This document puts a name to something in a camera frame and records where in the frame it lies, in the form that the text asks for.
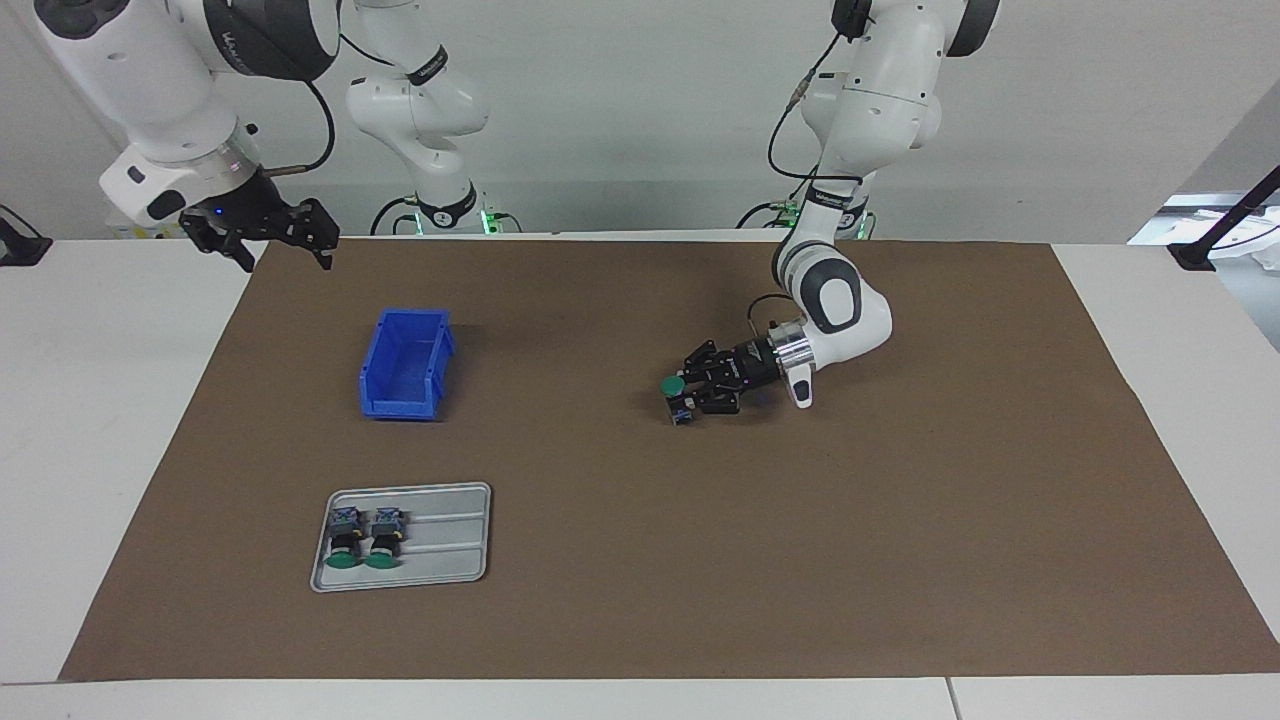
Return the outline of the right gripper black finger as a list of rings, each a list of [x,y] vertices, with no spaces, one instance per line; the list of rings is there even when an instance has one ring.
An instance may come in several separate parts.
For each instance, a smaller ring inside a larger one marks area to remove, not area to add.
[[[308,252],[329,272],[339,247],[340,228],[317,199],[289,208],[289,246]]]
[[[192,245],[204,254],[216,254],[232,260],[244,273],[252,273],[256,260],[243,245],[238,231],[228,231],[200,209],[186,209],[179,214],[179,224]]]

